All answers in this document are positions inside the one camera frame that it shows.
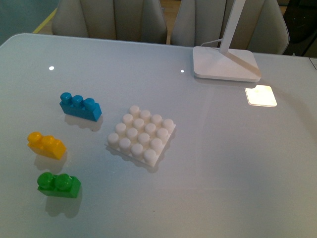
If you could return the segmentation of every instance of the white desk lamp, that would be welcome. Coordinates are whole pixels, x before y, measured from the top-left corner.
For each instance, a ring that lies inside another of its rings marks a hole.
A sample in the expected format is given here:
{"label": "white desk lamp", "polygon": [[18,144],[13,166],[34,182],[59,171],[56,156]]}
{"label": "white desk lamp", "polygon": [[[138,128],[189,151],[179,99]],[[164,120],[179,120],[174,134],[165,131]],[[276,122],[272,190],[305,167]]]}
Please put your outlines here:
{"label": "white desk lamp", "polygon": [[194,73],[197,77],[246,82],[258,82],[261,79],[252,52],[229,49],[245,1],[234,1],[219,49],[194,47]]}

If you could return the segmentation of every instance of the chair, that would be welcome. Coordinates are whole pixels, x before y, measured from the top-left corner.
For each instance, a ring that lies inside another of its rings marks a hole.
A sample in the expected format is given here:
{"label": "chair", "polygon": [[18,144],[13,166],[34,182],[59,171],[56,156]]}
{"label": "chair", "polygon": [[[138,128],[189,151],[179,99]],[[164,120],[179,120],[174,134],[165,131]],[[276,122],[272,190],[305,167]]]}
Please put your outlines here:
{"label": "chair", "polygon": [[[170,43],[193,47],[222,38],[233,1],[182,0]],[[288,31],[277,1],[246,0],[230,48],[282,54],[288,42]]]}
{"label": "chair", "polygon": [[55,35],[166,44],[159,0],[61,0]]}

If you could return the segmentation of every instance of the plastic toy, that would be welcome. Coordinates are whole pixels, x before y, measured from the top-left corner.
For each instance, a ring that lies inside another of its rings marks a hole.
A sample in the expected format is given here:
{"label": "plastic toy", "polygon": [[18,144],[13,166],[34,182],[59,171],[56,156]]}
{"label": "plastic toy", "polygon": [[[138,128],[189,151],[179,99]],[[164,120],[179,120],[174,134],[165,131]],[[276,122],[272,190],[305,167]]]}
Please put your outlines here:
{"label": "plastic toy", "polygon": [[46,196],[76,198],[81,182],[67,174],[45,172],[38,177],[38,191]]}
{"label": "plastic toy", "polygon": [[154,167],[176,125],[171,119],[163,120],[160,115],[141,111],[138,106],[130,107],[129,112],[115,126],[115,133],[107,137],[108,145]]}
{"label": "plastic toy", "polygon": [[62,93],[60,106],[65,114],[98,121],[102,112],[98,103],[92,98],[83,99],[82,96],[71,96],[70,93]]}
{"label": "plastic toy", "polygon": [[61,140],[55,139],[52,135],[42,136],[38,131],[29,134],[28,141],[28,146],[34,153],[53,159],[60,160],[66,151]]}

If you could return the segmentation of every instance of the blue block stud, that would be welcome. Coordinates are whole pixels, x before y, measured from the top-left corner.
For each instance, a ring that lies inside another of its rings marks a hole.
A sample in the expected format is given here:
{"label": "blue block stud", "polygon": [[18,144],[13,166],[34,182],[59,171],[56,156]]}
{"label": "blue block stud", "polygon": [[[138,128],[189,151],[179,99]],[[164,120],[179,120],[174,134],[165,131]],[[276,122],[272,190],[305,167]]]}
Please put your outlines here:
{"label": "blue block stud", "polygon": [[99,103],[92,98],[84,100],[79,95],[72,97],[70,93],[62,93],[60,99],[60,106],[65,114],[93,121],[98,121],[102,114]]}

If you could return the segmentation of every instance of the yellow block stud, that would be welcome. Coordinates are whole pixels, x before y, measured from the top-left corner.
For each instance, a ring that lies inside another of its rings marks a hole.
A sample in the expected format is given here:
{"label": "yellow block stud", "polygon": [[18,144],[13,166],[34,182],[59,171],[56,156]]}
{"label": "yellow block stud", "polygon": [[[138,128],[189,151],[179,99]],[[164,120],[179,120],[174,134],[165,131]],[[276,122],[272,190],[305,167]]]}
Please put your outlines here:
{"label": "yellow block stud", "polygon": [[38,131],[28,136],[28,146],[34,153],[60,160],[66,151],[61,140],[55,139],[52,135],[42,136]]}

